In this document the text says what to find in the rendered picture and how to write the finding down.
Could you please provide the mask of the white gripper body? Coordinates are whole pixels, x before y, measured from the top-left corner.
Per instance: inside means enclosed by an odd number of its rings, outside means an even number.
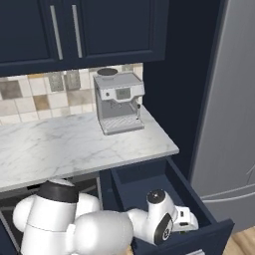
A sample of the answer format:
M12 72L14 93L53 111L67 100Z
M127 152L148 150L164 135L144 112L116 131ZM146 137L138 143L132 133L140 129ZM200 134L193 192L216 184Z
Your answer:
M180 227L182 231L194 231L199 228L197 218L188 207L180 210Z

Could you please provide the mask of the navy tall side panel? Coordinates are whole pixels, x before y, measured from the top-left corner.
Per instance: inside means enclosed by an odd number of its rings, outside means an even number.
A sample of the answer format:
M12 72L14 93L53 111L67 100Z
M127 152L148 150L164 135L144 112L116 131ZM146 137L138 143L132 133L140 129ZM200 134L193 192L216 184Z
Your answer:
M227 0L170 0L165 59L143 65L143 105L179 147L189 178Z

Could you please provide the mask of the navy drawer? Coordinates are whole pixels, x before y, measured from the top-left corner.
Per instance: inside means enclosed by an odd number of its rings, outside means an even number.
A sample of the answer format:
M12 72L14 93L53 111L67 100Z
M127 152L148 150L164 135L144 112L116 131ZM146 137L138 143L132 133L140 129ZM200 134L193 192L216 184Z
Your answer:
M146 210L146 195L163 189L176 205L189 207L198 220L198 230L175 232L158 247L135 239L131 244L133 255L187 255L197 250L205 255L222 255L233 221L214 219L170 157L105 169L100 172L100 180L105 210Z

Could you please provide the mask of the silver espresso coffee machine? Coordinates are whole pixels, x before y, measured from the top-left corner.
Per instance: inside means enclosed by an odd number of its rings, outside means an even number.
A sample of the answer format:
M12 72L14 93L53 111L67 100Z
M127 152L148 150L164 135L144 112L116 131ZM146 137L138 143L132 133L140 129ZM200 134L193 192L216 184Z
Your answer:
M133 72L102 68L94 75L97 116L104 135L143 129L144 83Z

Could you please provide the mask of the grey fridge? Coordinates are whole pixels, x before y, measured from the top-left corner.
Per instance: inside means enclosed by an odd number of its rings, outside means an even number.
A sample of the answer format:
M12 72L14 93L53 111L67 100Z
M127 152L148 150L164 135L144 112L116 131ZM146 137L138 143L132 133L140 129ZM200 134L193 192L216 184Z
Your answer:
M190 184L235 232L255 225L255 0L223 0Z

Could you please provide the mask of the navy cupboard door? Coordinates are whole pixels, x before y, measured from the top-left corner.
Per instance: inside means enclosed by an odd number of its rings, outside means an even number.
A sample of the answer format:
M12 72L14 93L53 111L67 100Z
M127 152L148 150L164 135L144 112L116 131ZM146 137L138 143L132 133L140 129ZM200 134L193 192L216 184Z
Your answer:
M0 64L59 60L50 5L58 0L0 0Z
M71 56L78 68L160 61L165 56L169 0L62 0ZM72 5L77 5L83 58Z

